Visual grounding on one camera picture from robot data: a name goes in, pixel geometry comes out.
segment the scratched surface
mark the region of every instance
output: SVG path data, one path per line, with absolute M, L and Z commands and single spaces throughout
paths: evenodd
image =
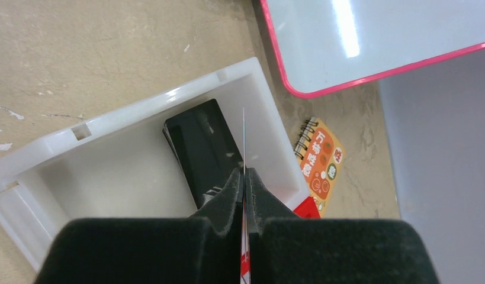
M 53 131 L 258 56 L 292 143 L 323 119 L 347 156 L 327 217 L 397 218 L 377 85 L 292 97 L 250 0 L 0 0 L 0 157 Z M 0 283 L 34 271 L 0 227 Z

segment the notebook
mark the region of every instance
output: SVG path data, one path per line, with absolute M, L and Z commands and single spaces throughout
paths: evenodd
M 223 189 L 242 157 L 215 99 L 164 123 L 163 133 L 186 177 L 197 208 Z
M 321 217 L 331 198 L 331 191 L 342 167 L 345 150 L 324 122 L 316 117 L 301 126 L 294 154 Z

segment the gray panel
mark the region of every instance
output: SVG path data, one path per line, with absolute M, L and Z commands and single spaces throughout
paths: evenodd
M 485 50 L 380 81 L 402 218 L 443 283 L 485 283 Z

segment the white bin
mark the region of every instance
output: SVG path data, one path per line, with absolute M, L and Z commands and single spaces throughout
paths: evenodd
M 52 239 L 74 218 L 187 217 L 195 203 L 162 134 L 164 120 L 215 98 L 242 153 L 290 209 L 309 189 L 258 59 L 26 145 L 0 160 L 0 224 L 38 270 Z

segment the pink rim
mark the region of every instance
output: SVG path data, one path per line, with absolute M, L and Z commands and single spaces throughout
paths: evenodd
M 388 77 L 388 76 L 396 75 L 396 74 L 403 73 L 403 72 L 406 72 L 406 71 L 410 71 L 410 70 L 413 70 L 413 69 L 416 69 L 416 68 L 424 67 L 424 66 L 427 66 L 427 65 L 430 65 L 430 64 L 434 64 L 434 63 L 437 63 L 437 62 L 441 62 L 441 61 L 444 61 L 444 60 L 448 60 L 448 59 L 451 59 L 451 58 L 462 56 L 462 55 L 465 55 L 467 53 L 471 53 L 471 52 L 474 52 L 474 51 L 477 51 L 477 50 L 480 50 L 480 49 L 485 49 L 485 43 L 475 44 L 473 46 L 466 47 L 464 49 L 459 49 L 459 50 L 452 51 L 452 52 L 449 52 L 449 53 L 445 53 L 445 54 L 442 54 L 442 55 L 439 55 L 439 56 L 424 59 L 422 61 L 414 62 L 414 63 L 404 65 L 404 66 L 401 66 L 401 67 L 398 67 L 398 68 L 394 68 L 394 69 L 383 71 L 383 72 L 380 72 L 380 73 L 377 73 L 377 74 L 369 75 L 367 77 L 360 78 L 360 79 L 357 79 L 357 80 L 352 80 L 350 82 L 341 83 L 339 85 L 332 86 L 332 87 L 329 87 L 329 88 L 326 88 L 326 89 L 318 90 L 318 91 L 311 92 L 311 93 L 303 93 L 303 92 L 300 92 L 300 91 L 297 91 L 296 89 L 294 89 L 293 86 L 291 86 L 291 84 L 288 80 L 288 77 L 286 75 L 286 70 L 284 68 L 284 62 L 282 61 L 281 50 L 279 49 L 279 43 L 277 42 L 277 35 L 275 33 L 274 24 L 272 23 L 272 18 L 270 16 L 270 10 L 268 8 L 268 3 L 267 3 L 266 0 L 260 0 L 260 2 L 261 2 L 261 7 L 263 9 L 263 14 L 265 16 L 266 26 L 268 27 L 268 32 L 270 34 L 270 40 L 272 41 L 272 47 L 274 48 L 274 53 L 275 53 L 275 57 L 277 59 L 277 65 L 278 65 L 278 68 L 279 68 L 279 72 L 281 74 L 282 82 L 283 82 L 284 86 L 286 87 L 286 89 L 291 94 L 293 94 L 294 96 L 297 96 L 299 98 L 302 98 L 302 99 L 317 98 L 318 96 L 323 96 L 323 95 L 327 95 L 327 94 L 332 93 L 332 92 L 341 91 L 343 89 L 350 88 L 350 87 L 353 87 L 353 86 L 356 86 L 356 85 L 359 85 L 359 84 L 362 84 L 362 83 L 366 83 L 366 82 L 370 82 L 370 81 L 374 81 L 374 80 L 379 80 L 379 79 L 382 79 L 382 78 L 385 78 L 385 77 Z

